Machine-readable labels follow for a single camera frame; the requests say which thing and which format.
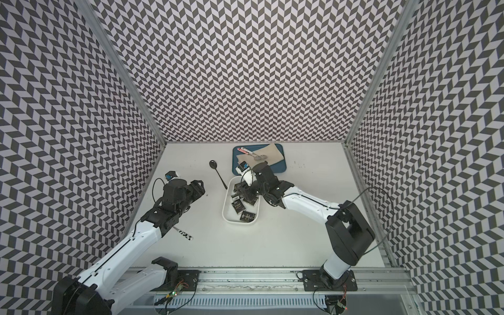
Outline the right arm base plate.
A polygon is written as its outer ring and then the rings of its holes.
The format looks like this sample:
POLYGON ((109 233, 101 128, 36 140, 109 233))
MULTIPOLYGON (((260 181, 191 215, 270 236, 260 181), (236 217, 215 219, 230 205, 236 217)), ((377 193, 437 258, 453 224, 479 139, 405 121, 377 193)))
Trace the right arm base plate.
POLYGON ((332 278, 324 270, 302 270, 302 282, 305 291, 358 291, 356 278, 352 270, 347 270, 340 278, 332 278))

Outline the white plastic storage box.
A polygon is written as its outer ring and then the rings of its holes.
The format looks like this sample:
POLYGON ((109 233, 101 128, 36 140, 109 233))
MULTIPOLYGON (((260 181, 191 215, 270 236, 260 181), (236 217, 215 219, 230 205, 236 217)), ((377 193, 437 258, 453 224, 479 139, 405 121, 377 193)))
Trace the white plastic storage box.
POLYGON ((222 216, 230 224, 251 225, 259 217, 261 199, 257 198, 252 205, 235 191, 234 187, 240 184, 240 176, 233 177, 229 184, 226 197, 224 199, 222 216))

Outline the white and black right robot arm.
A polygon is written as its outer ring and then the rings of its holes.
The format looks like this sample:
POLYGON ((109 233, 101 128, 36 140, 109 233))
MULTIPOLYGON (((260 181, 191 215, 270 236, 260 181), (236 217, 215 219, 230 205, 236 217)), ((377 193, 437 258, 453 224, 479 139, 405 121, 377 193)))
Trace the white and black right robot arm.
POLYGON ((310 195, 291 182, 279 180, 266 162, 243 170, 241 180, 270 206, 295 211, 325 226, 332 254, 320 267, 320 281, 330 290, 350 278, 350 268, 375 241, 375 232, 353 201, 333 203, 310 195))

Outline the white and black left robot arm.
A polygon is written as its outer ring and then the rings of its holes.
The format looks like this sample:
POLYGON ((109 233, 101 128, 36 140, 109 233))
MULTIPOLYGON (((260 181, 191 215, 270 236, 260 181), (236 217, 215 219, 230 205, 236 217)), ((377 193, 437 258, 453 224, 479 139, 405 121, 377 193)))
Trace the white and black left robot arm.
POLYGON ((139 297, 154 289, 177 291, 178 264, 158 257, 135 276, 123 274, 151 246, 160 241, 206 193, 202 181, 173 178, 164 185, 161 198, 134 225, 120 243, 78 276, 66 276, 54 287, 51 314, 119 314, 139 297))

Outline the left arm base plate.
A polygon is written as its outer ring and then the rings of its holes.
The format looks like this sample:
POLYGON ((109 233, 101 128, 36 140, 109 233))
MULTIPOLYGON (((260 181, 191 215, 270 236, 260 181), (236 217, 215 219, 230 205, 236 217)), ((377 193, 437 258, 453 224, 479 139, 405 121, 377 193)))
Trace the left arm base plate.
POLYGON ((153 291, 194 292, 199 283, 200 271, 196 269, 179 270, 177 275, 167 275, 165 283, 153 291))

